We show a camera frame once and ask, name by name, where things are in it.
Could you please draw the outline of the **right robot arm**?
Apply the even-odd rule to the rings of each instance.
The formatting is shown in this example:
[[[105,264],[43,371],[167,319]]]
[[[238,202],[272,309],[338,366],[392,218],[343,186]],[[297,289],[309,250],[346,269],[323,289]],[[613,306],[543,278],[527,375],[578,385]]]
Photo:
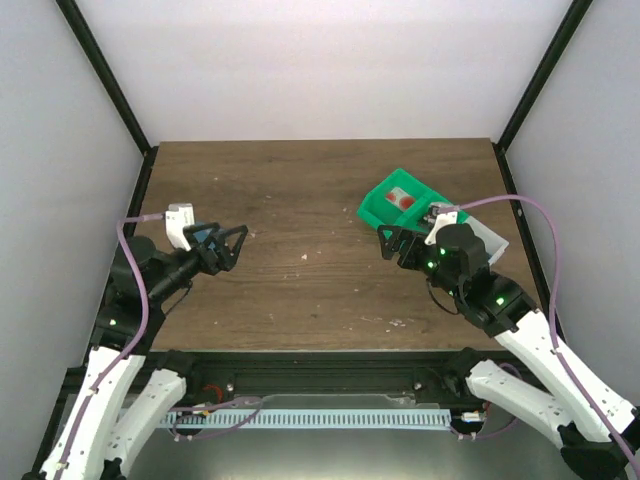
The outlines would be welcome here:
[[[639,450],[639,409],[603,382],[562,340],[532,298],[493,271],[483,240],[456,221],[429,233],[398,225],[377,229],[381,254],[425,274],[458,312],[495,339],[543,384],[538,389],[495,362],[464,350],[454,371],[475,397],[528,424],[560,451],[582,479],[617,479]]]

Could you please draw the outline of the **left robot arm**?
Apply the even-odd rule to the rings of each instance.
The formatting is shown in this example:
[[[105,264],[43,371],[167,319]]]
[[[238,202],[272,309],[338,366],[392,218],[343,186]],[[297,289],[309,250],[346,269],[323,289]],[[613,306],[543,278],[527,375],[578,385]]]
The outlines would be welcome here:
[[[170,253],[147,237],[124,234],[127,224],[156,220],[165,223]],[[116,231],[114,292],[96,319],[82,384],[62,433],[42,465],[25,473],[27,479],[125,479],[169,412],[204,410],[180,403],[197,374],[194,357],[175,350],[160,359],[129,409],[121,407],[166,319],[163,303],[198,274],[231,271],[248,229],[197,223],[167,211],[125,218]]]

